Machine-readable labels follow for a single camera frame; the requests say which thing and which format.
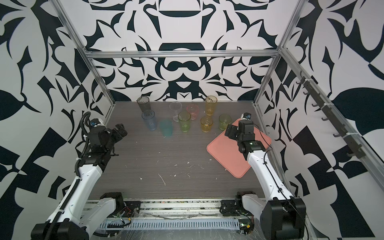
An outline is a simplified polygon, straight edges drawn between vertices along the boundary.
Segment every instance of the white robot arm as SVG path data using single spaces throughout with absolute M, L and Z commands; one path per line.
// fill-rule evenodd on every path
M 303 200 L 294 197 L 272 167 L 261 141 L 255 140 L 250 113 L 241 116 L 238 126 L 228 125 L 225 135 L 236 140 L 239 151 L 254 170 L 265 195 L 265 201 L 256 194 L 242 194 L 241 207 L 259 221 L 268 240 L 302 238 L 305 229 L 306 207 Z
M 97 205 L 81 217 L 93 186 L 104 172 L 111 156 L 116 156 L 114 144 L 127 135 L 123 124 L 108 129 L 100 119 L 89 121 L 90 115 L 90 112 L 86 112 L 80 120 L 86 143 L 75 164 L 76 177 L 47 221 L 35 225 L 31 232 L 32 240 L 88 240 L 92 234 L 107 237 L 94 232 L 105 218 L 120 212 L 124 207 L 121 193 L 109 192 L 101 196 Z M 122 226 L 129 224 L 130 222 L 123 222 Z

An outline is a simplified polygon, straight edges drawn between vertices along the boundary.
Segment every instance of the black and white patterned wall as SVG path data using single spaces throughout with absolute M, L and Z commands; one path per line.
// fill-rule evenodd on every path
M 62 0 L 88 50 L 276 49 L 297 0 Z
M 310 0 L 289 51 L 383 158 L 384 4 Z M 280 164 L 322 239 L 384 237 L 384 192 L 281 60 L 259 102 Z
M 47 0 L 0 3 L 0 235 L 30 239 L 75 176 L 84 111 L 110 104 Z
M 271 57 L 103 58 L 94 63 L 116 101 L 253 100 Z
M 297 0 L 65 0 L 91 51 L 276 49 Z M 95 65 L 117 101 L 253 100 L 271 59 L 126 58 Z

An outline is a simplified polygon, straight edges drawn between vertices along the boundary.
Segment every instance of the white debris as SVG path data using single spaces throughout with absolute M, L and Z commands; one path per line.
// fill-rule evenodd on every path
M 160 176 L 160 174 L 158 174 L 158 175 L 159 175 L 159 177 L 161 178 L 161 180 L 163 180 L 163 183 L 164 183 L 164 186 L 165 186 L 166 183 L 165 183 L 164 179 Z

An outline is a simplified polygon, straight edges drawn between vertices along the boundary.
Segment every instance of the salmon cutting board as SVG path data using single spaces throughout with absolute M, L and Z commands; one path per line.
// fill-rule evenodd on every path
M 232 123 L 232 125 L 238 126 L 239 121 L 240 118 Z M 253 132 L 255 140 L 262 142 L 265 148 L 271 144 L 271 138 L 260 132 L 259 129 L 253 127 Z M 251 166 L 244 159 L 244 155 L 239 152 L 236 140 L 229 139 L 224 134 L 225 131 L 208 144 L 207 151 L 234 177 L 241 178 Z

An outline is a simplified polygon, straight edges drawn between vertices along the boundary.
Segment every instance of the gray wood surface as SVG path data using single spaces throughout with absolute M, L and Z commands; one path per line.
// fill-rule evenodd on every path
M 182 104 L 186 109 L 190 103 Z M 111 158 L 89 198 L 98 199 L 105 192 L 122 192 L 124 198 L 136 199 L 220 198 L 234 197 L 242 190 L 253 190 L 264 197 L 252 168 L 242 178 L 235 178 L 206 149 L 221 133 L 220 114 L 227 113 L 235 121 L 244 112 L 255 114 L 252 103 L 219 102 L 213 115 L 214 125 L 207 133 L 200 128 L 200 118 L 205 115 L 204 102 L 194 104 L 200 112 L 192 120 L 189 132 L 183 133 L 179 123 L 173 122 L 173 135 L 164 137 L 159 122 L 165 118 L 172 120 L 169 102 L 151 102 L 157 118 L 155 131 L 145 126 L 136 102 L 117 102 L 107 127 L 123 123 L 128 135 L 115 144 L 119 156 Z

